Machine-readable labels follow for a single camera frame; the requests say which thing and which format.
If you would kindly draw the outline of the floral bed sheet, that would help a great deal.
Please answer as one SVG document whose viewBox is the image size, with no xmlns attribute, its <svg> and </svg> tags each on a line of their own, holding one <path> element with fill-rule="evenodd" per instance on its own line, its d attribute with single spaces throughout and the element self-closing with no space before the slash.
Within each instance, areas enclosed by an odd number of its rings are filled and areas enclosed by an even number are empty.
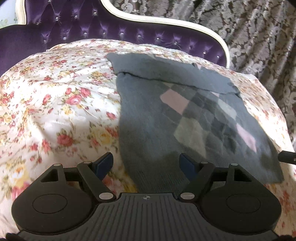
<svg viewBox="0 0 296 241">
<path fill-rule="evenodd" d="M 1 76 L 1 236 L 18 231 L 13 201 L 54 163 L 74 167 L 112 152 L 104 183 L 115 194 L 137 191 L 119 156 L 120 97 L 108 53 L 152 54 L 229 77 L 275 147 L 293 150 L 280 108 L 251 74 L 155 45 L 102 39 L 56 45 Z"/>
</svg>

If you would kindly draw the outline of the purple tufted white-framed headboard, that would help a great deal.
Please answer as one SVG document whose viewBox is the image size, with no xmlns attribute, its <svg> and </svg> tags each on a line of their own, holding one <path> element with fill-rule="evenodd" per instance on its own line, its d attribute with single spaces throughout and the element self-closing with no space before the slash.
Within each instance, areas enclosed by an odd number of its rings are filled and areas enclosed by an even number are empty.
<svg viewBox="0 0 296 241">
<path fill-rule="evenodd" d="M 82 39 L 177 49 L 230 66 L 225 41 L 196 23 L 128 14 L 110 1 L 16 1 L 18 23 L 1 29 L 1 73 L 32 54 Z"/>
</svg>

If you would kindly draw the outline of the grey argyle knit sweater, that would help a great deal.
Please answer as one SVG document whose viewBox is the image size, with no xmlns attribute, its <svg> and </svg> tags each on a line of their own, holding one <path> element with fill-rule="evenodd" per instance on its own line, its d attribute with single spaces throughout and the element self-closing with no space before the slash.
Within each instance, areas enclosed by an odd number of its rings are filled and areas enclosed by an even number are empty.
<svg viewBox="0 0 296 241">
<path fill-rule="evenodd" d="M 262 184 L 280 183 L 277 150 L 219 73 L 152 54 L 109 53 L 121 110 L 119 150 L 139 192 L 180 193 L 180 154 L 217 167 L 238 163 Z"/>
</svg>

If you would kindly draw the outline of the grey damask curtain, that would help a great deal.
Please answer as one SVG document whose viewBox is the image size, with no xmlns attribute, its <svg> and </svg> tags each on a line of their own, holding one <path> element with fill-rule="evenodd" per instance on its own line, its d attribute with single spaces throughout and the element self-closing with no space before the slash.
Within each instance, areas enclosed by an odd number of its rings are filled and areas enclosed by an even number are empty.
<svg viewBox="0 0 296 241">
<path fill-rule="evenodd" d="M 227 44 L 230 67 L 255 75 L 273 96 L 295 141 L 295 1 L 113 1 L 142 16 L 190 21 Z"/>
</svg>

